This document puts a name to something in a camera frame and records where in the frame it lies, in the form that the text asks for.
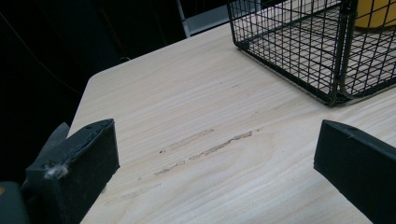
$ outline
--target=wooden table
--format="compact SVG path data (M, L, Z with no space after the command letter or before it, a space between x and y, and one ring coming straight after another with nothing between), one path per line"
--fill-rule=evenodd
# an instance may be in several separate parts
M120 169L83 223L367 223L313 169L323 119L396 146L396 89L329 108L228 24L101 72L70 134L114 119Z

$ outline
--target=scratch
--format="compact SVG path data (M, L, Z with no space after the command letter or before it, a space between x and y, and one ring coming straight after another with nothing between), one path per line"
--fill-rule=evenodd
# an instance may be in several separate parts
M210 148L209 150L206 150L206 151L204 151L204 152L201 152L201 153L198 154L198 155L189 157L189 160L190 160L190 161L193 161L193 160L199 159L199 158L200 158L201 156L203 156L203 155L207 156L207 155L209 155L210 153L216 152L217 150L219 150L219 149L221 149L221 148L223 148L223 147L228 146L229 144L231 144L232 141L237 141L237 140L242 139L242 138L247 138L247 137L250 137L251 135L252 135L252 132L239 134L239 135L233 137L232 139L226 141L225 143L222 143L222 144L220 144L220 145L217 145L217 146L215 146L215 147L212 147L212 148ZM178 161L175 165L169 166L169 167L165 167L165 168L163 168L161 171L159 171L159 172L157 172L157 173L154 173L154 174L155 174L155 175L163 175L163 174L166 174L166 173L168 173L169 171L173 170L174 168L176 168L176 167L178 167L178 166L181 166L181 165L184 165L184 164L186 164L186 161Z
M237 141L237 140L242 139L242 138L247 138L247 137L250 137L251 135L252 135L252 132L239 134L239 135L233 137L232 139L226 141L225 143L222 143L222 144L220 144L220 145L217 145L217 146L215 146L215 147L212 147L212 148L210 148L209 150L204 151L204 152L202 152L202 153L199 154L199 155L191 156L191 157L189 158L189 160L193 161L193 160L199 159L199 158L200 158L201 156L203 156L203 155L207 156L207 155L209 155L210 153L216 152L217 150L219 150L219 149L221 149L221 148L223 148L223 147L226 147L226 146L230 145L232 141Z
M164 152L166 152L168 150L175 150L175 149L177 149L179 147L184 147L184 146L188 145L189 143L193 142L194 140L198 139L199 137L202 137L204 135L207 135L207 134L213 133L213 132L214 132L213 129L209 129L209 130L204 130L204 131L202 131L200 133L196 133L195 135L192 135L192 136L190 136L190 137L188 137L186 139L183 139L183 140L181 140L179 142L176 142L176 143L170 145L169 147L166 147L166 148L162 149L160 151L160 153L164 153Z
M178 161L175 165L170 166L170 167L165 167L165 168L163 168L160 172L157 172L157 173L154 173L154 174L155 174L155 175L163 175L163 174L165 174L165 173L171 171L173 168L175 168L175 167L177 167L177 166L180 166L180 165L184 165L184 164L186 164L185 161Z
M122 195L118 199L115 199L115 200L112 200L112 201L109 201L109 202L105 203L105 206L109 207L109 206L114 205L116 203L121 203L123 201L135 198L135 197L137 197L137 196L139 196L141 194L147 193L151 189L155 189L155 188L159 187L160 185L161 185L161 183L160 184L156 184L156 185L152 185L152 186L143 187L142 189L139 189L139 190L134 191L132 193Z

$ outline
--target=yellow object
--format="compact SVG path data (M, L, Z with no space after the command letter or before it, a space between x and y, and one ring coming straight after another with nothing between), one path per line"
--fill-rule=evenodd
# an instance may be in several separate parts
M396 0L360 0L355 26L376 28L383 25L396 25Z

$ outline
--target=light wood surface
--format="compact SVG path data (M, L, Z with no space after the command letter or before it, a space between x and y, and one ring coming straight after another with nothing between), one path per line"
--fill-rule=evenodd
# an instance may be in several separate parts
M114 119L120 169L83 223L369 223L313 168L320 124L396 146L395 94L329 108L238 50L228 24L108 69L70 134Z

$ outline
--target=black wire basket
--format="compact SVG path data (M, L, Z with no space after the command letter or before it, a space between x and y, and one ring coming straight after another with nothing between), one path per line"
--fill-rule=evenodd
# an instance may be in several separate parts
M396 0L237 0L235 45L327 105L396 83Z

